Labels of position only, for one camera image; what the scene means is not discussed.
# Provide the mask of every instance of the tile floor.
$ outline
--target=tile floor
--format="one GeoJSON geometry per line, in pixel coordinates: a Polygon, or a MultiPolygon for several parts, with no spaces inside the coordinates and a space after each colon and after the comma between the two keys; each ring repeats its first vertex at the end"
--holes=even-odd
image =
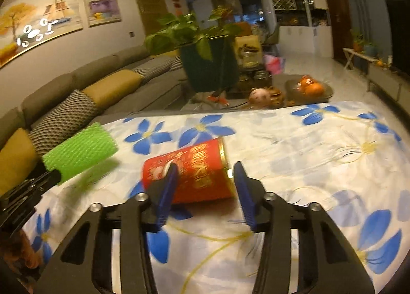
{"type": "Polygon", "coordinates": [[[358,71],[344,70],[343,65],[331,58],[304,54],[287,54],[285,58],[286,74],[309,74],[327,82],[334,90],[332,102],[361,101],[372,105],[375,112],[384,116],[388,126],[410,146],[409,120],[406,121],[400,110],[396,110],[383,94],[378,96],[374,92],[367,92],[367,80],[358,71]]]}

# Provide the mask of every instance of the orange tree in painting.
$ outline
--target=orange tree in painting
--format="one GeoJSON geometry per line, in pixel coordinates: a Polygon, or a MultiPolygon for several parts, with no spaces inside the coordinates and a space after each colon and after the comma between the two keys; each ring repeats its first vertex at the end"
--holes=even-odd
{"type": "Polygon", "coordinates": [[[16,31],[22,23],[27,21],[36,11],[36,7],[26,3],[11,6],[3,15],[0,16],[0,36],[13,32],[13,40],[17,40],[16,31]]]}

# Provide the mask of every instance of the green foam net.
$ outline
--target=green foam net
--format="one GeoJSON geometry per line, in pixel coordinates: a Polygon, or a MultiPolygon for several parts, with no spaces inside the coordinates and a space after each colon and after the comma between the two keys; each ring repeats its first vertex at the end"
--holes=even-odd
{"type": "Polygon", "coordinates": [[[60,184],[114,155],[117,145],[99,123],[83,129],[43,155],[48,171],[58,169],[60,184]]]}

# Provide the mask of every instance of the sailboat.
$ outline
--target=sailboat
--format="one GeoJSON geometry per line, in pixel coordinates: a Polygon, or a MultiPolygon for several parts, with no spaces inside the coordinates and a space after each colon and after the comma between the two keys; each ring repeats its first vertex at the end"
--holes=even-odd
{"type": "Polygon", "coordinates": [[[53,4],[47,5],[43,13],[44,16],[47,16],[48,22],[57,20],[55,25],[70,21],[71,18],[69,16],[73,14],[74,11],[67,6],[65,0],[54,0],[53,4]]]}

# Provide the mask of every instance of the floral tablecloth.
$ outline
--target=floral tablecloth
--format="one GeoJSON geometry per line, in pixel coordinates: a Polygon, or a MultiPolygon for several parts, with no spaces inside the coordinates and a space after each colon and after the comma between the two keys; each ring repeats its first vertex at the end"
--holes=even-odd
{"type": "MultiPolygon", "coordinates": [[[[289,203],[323,205],[380,291],[410,248],[410,156],[401,138],[366,104],[339,102],[284,108],[139,117],[104,126],[118,143],[112,158],[48,191],[25,230],[44,260],[87,210],[124,202],[142,191],[150,157],[224,136],[231,164],[289,203]]],[[[113,290],[119,280],[114,233],[113,290]]],[[[159,293],[251,293],[263,234],[243,223],[237,200],[174,207],[148,234],[159,293]]],[[[291,292],[297,284],[292,236],[291,292]]]]}

